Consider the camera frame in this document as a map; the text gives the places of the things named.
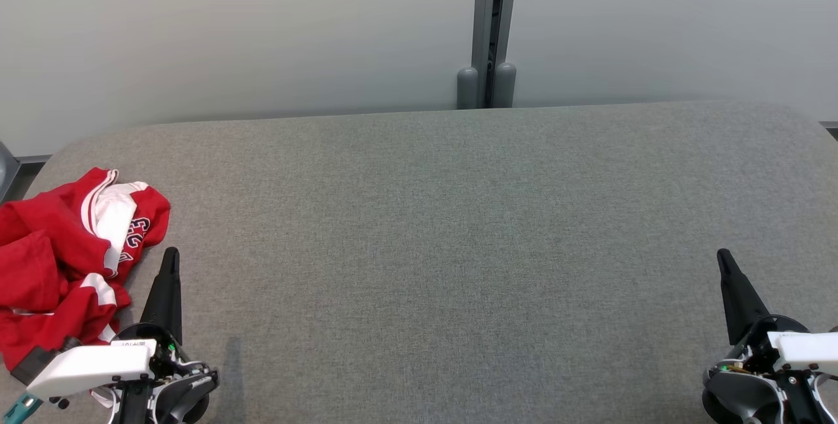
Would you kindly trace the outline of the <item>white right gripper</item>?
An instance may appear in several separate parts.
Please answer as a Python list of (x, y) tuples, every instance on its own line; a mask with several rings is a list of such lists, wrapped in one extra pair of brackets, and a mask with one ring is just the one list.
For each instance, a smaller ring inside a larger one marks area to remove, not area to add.
[(837, 332), (809, 332), (784, 315), (770, 315), (730, 250), (716, 251), (725, 326), (731, 345), (743, 339), (751, 372), (837, 371)]

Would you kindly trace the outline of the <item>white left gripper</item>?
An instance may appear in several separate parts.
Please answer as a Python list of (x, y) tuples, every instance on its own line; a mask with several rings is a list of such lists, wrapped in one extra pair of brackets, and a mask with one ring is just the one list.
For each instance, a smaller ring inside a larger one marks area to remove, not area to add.
[(47, 400), (118, 385), (154, 389), (173, 379), (183, 344), (179, 265), (179, 250), (166, 248), (141, 323), (128, 326), (106, 345), (55, 353), (27, 382), (27, 393)]

